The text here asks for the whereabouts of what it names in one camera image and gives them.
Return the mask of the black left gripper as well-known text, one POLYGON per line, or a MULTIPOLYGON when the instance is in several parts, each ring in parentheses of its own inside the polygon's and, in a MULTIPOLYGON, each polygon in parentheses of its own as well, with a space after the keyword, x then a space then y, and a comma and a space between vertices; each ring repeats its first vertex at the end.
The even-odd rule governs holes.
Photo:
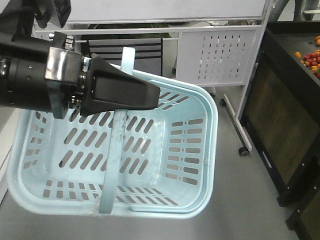
POLYGON ((91 59, 75 51, 75 39, 62 32, 48 35, 44 79, 51 112, 64 119, 69 109, 87 117, 97 113, 153 110, 158 107, 160 87, 111 65, 103 58, 91 59))

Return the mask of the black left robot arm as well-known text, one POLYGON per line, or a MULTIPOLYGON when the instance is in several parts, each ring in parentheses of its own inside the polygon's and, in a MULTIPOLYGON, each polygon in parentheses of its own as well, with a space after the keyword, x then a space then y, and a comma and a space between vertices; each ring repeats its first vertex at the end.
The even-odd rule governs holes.
POLYGON ((49 39, 32 36, 33 25, 65 26, 68 0, 11 0, 0 14, 0 104, 52 113, 64 119, 69 109, 87 117, 119 109, 152 110, 160 88, 117 69, 103 58, 75 51, 62 32, 49 39))

